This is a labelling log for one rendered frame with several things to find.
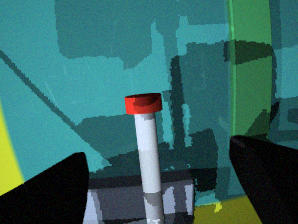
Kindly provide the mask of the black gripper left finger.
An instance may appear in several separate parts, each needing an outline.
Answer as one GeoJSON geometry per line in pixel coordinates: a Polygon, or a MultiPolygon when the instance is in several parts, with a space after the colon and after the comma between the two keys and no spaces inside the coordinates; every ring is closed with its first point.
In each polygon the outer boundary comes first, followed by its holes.
{"type": "Polygon", "coordinates": [[[0,224],[84,224],[88,179],[85,153],[72,153],[0,194],[0,224]]]}

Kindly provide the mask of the green flat plate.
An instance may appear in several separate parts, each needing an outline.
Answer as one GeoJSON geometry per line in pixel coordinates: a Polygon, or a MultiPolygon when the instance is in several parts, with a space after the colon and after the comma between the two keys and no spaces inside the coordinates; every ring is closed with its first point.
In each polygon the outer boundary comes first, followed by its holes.
{"type": "Polygon", "coordinates": [[[230,137],[269,141],[273,92],[270,0],[226,0],[231,77],[230,137]]]}

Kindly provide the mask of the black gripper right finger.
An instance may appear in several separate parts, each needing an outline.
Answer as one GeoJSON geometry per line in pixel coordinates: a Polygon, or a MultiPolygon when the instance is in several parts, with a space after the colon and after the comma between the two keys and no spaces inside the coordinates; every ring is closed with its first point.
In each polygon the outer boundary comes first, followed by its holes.
{"type": "Polygon", "coordinates": [[[298,224],[298,149],[235,135],[229,159],[262,224],[298,224]]]}

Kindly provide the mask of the grey rod with red cap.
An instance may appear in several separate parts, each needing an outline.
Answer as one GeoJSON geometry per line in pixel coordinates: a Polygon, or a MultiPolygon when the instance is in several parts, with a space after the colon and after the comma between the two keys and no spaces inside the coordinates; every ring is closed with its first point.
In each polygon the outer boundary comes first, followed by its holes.
{"type": "Polygon", "coordinates": [[[162,111],[162,93],[125,96],[126,113],[136,119],[138,156],[148,224],[165,224],[160,176],[156,112],[162,111]]]}

